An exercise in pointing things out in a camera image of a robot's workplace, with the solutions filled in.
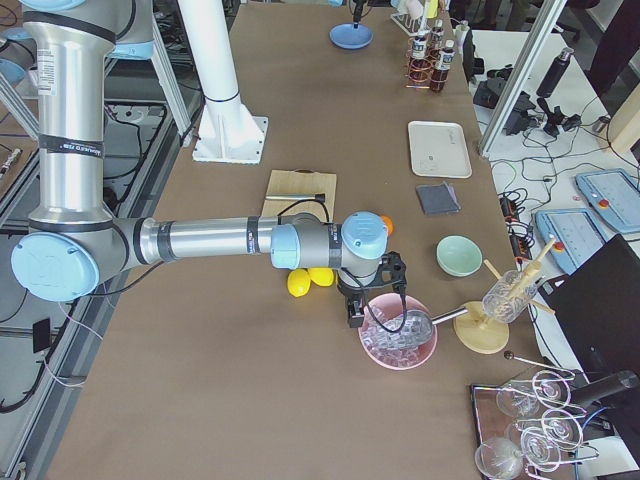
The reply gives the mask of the cream rabbit tray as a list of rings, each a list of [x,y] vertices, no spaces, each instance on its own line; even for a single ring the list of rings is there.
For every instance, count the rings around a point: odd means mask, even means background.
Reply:
[[[472,175],[464,131],[453,122],[408,123],[412,172],[421,177],[466,179]]]

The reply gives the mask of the mint green bowl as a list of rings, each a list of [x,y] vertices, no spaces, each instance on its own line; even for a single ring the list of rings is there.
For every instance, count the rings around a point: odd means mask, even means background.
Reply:
[[[436,260],[447,274],[466,277],[480,269],[483,255],[479,246],[469,238],[451,235],[438,242]]]

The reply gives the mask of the pink ice bowl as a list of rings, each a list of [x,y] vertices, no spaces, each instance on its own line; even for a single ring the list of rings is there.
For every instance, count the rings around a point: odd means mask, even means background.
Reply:
[[[395,293],[385,293],[369,301],[371,312],[365,310],[363,325],[358,335],[365,353],[379,365],[392,370],[408,370],[425,363],[434,353],[438,333],[427,343],[418,347],[397,349],[394,341],[399,337],[401,319],[401,301]],[[406,320],[410,310],[417,309],[427,313],[426,307],[413,297],[406,297]]]

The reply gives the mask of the black water bottle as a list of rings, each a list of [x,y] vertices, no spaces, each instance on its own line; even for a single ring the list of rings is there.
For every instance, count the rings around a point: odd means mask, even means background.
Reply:
[[[564,73],[566,72],[573,54],[573,48],[565,47],[553,59],[536,90],[536,96],[538,98],[546,99],[552,95]]]

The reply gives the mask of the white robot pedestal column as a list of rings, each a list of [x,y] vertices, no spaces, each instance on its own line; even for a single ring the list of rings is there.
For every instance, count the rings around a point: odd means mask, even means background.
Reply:
[[[186,0],[179,9],[205,101],[193,158],[259,164],[268,119],[241,100],[222,3]]]

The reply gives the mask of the clear glass on stand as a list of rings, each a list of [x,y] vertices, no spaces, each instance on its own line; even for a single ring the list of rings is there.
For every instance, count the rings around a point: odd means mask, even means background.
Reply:
[[[522,272],[508,271],[484,296],[482,307],[491,319],[509,324],[527,308],[537,294],[537,287],[532,281],[523,288],[517,289],[522,277]]]

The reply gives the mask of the tea bottle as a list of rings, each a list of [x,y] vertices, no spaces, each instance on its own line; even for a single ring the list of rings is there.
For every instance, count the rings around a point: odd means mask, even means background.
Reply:
[[[442,48],[444,38],[444,26],[441,19],[437,19],[431,30],[431,42],[429,46],[429,56],[436,58]]]
[[[455,42],[453,40],[446,40],[444,47],[439,51],[431,74],[429,88],[432,92],[441,92],[443,90],[454,56]]]
[[[420,30],[412,41],[408,79],[412,85],[421,85],[426,81],[428,62],[426,60],[427,30]]]

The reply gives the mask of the yellow lemon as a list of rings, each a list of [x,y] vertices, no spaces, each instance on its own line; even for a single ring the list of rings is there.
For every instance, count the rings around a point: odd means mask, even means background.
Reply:
[[[289,272],[287,277],[287,290],[295,298],[308,294],[311,287],[311,278],[306,269],[295,269]]]
[[[335,282],[335,273],[328,267],[312,267],[307,269],[312,283],[321,287],[330,287]]]

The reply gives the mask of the far teach pendant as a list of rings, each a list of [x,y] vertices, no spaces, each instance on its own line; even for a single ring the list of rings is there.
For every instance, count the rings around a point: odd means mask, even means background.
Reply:
[[[639,232],[639,190],[623,169],[577,174],[577,188],[611,229],[621,234]]]

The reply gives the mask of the grey folded cloth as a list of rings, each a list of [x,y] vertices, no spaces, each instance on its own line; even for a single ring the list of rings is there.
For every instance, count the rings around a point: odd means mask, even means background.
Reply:
[[[461,210],[454,188],[447,182],[419,185],[416,193],[426,216],[455,214]]]

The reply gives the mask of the metal ice scoop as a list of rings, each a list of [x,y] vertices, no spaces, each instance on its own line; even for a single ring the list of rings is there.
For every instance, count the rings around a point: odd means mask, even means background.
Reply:
[[[436,325],[452,320],[467,312],[468,309],[466,307],[460,307],[432,319],[422,310],[410,310],[405,325],[399,332],[399,337],[394,341],[394,347],[407,349],[423,345],[434,336]]]

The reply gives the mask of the orange fruit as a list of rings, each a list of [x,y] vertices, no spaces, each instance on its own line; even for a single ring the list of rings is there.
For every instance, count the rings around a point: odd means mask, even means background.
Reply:
[[[386,215],[381,215],[380,218],[382,219],[382,221],[384,222],[386,229],[387,229],[387,235],[391,236],[394,233],[395,230],[395,226],[394,223],[392,221],[392,219]]]

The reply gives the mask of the front tea bottle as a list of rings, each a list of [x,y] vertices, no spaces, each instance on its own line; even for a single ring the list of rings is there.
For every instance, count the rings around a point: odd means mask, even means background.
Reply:
[[[432,92],[441,92],[443,90],[454,56],[455,42],[453,40],[446,40],[444,47],[439,51],[431,74],[429,88]]]

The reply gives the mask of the blue plate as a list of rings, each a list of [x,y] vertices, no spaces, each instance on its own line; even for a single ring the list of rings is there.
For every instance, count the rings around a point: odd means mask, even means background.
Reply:
[[[372,30],[363,24],[344,23],[329,31],[331,42],[341,49],[358,50],[367,47],[373,40]]]

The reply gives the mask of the wooden cutting board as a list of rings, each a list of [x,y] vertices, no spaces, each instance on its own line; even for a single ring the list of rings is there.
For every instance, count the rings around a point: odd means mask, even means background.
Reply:
[[[308,195],[314,197],[317,194],[324,194],[324,205],[327,208],[329,219],[332,220],[336,186],[337,175],[335,173],[272,170],[261,215],[263,217],[274,217],[295,202],[295,199],[291,198],[281,200],[281,196]]]

